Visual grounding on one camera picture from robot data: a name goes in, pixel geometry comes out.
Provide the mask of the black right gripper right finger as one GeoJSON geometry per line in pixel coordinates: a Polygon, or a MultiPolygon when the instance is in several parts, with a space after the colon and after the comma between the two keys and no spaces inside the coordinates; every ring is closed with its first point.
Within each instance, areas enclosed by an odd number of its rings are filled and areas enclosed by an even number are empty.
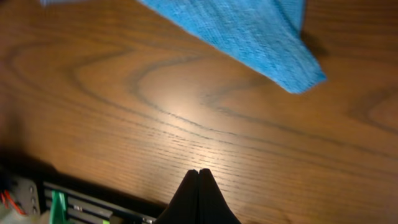
{"type": "Polygon", "coordinates": [[[241,224],[228,207],[209,169],[199,172],[198,221],[202,224],[241,224]]]}

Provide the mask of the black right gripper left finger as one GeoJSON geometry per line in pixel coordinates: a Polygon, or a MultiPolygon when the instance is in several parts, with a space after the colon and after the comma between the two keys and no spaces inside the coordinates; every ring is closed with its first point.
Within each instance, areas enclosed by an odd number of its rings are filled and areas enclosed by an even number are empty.
{"type": "Polygon", "coordinates": [[[197,220],[198,172],[189,170],[167,208],[154,224],[194,224],[197,220]]]}

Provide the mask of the blue microfiber cloth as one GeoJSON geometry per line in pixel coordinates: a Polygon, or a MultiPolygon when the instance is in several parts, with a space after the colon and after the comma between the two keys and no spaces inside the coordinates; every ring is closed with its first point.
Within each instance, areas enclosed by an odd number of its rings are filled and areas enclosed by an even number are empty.
{"type": "Polygon", "coordinates": [[[301,38],[305,0],[140,0],[189,34],[303,93],[326,75],[301,38]]]}

